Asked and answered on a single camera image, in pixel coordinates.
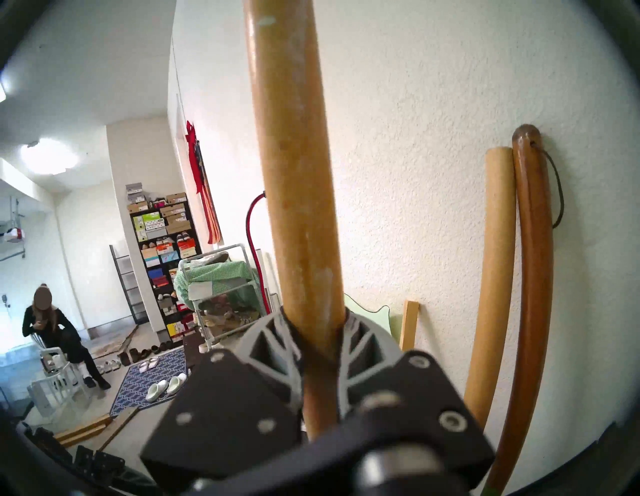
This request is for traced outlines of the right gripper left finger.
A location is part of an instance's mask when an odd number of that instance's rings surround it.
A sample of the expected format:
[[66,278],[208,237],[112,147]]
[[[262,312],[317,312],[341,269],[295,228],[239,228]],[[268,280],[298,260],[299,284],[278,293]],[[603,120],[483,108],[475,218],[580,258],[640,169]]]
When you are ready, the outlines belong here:
[[222,480],[296,447],[303,357],[282,312],[254,322],[229,349],[201,357],[139,457],[164,494]]

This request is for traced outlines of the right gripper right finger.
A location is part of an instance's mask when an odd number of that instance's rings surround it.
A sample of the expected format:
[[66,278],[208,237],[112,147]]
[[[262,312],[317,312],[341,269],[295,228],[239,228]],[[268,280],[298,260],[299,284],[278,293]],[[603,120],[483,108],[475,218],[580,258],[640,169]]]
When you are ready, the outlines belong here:
[[495,459],[478,423],[435,358],[402,352],[384,328],[346,311],[339,352],[337,404],[341,421],[375,410],[394,440],[377,441],[354,468],[359,490],[425,476],[452,476],[473,490]]

